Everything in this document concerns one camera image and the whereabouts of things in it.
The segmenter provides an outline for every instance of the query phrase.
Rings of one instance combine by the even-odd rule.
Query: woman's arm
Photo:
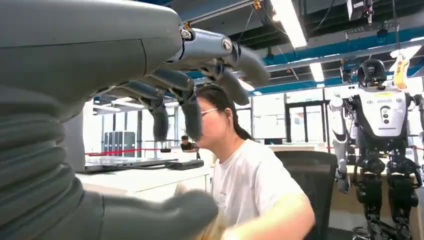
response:
[[[302,240],[315,222],[303,193],[288,193],[263,216],[228,229],[222,240]]]

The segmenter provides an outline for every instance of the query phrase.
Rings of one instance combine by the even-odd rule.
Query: black hair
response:
[[[243,140],[253,140],[253,137],[239,125],[236,106],[222,87],[215,84],[207,84],[196,90],[196,96],[215,105],[218,112],[224,112],[227,108],[230,109],[235,133]]]

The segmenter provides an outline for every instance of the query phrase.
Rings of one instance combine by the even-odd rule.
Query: person in background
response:
[[[232,100],[217,85],[196,90],[199,148],[215,163],[211,193],[225,217],[223,240],[302,240],[315,223],[308,197],[267,146],[239,125]]]

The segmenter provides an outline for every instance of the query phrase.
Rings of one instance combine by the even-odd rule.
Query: white humanoid robot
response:
[[[405,157],[408,147],[408,107],[414,102],[421,105],[422,109],[423,97],[421,94],[411,96],[393,84],[383,86],[387,80],[385,67],[376,59],[361,64],[357,79],[358,89],[348,99],[335,97],[330,101],[333,145],[338,159],[338,188],[343,193],[349,191],[347,163],[349,155],[355,152],[354,149],[348,149],[348,145],[354,137],[359,156],[355,162],[352,183],[356,186],[358,201],[364,206],[368,238],[410,240],[409,216],[411,208],[418,205],[415,188],[422,185],[422,179],[420,167]],[[350,117],[349,121],[352,122],[349,130],[345,116]],[[387,164],[380,159],[383,154],[388,154]],[[381,173],[385,169],[395,228],[380,221]],[[417,183],[410,175],[415,175]]]

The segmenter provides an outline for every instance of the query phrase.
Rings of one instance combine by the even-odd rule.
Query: door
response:
[[[285,105],[287,142],[328,142],[327,105],[327,100],[287,103]]]

